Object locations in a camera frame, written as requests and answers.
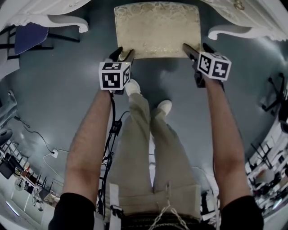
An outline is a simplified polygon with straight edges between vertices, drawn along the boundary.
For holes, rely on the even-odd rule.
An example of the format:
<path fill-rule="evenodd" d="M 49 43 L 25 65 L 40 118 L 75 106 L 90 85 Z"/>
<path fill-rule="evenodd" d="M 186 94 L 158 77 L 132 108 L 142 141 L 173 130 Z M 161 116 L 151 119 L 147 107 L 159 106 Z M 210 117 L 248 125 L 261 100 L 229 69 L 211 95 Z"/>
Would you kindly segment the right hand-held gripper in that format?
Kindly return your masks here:
<path fill-rule="evenodd" d="M 205 87 L 204 76 L 221 82 L 226 81 L 229 77 L 231 61 L 223 55 L 216 54 L 215 50 L 207 43 L 203 43 L 202 47 L 206 53 L 199 53 L 186 43 L 182 45 L 188 58 L 196 62 L 195 80 L 197 87 Z"/>

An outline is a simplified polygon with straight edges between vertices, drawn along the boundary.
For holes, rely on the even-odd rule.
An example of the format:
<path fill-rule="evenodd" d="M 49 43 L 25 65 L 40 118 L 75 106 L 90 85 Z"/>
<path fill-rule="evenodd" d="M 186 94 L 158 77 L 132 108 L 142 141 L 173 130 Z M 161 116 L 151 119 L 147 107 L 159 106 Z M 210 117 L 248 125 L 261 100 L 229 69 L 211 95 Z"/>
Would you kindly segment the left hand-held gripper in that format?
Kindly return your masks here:
<path fill-rule="evenodd" d="M 123 47 L 121 46 L 103 62 L 100 62 L 100 89 L 111 91 L 116 95 L 122 95 L 126 84 L 131 79 L 131 65 L 134 57 L 134 49 L 123 51 Z"/>

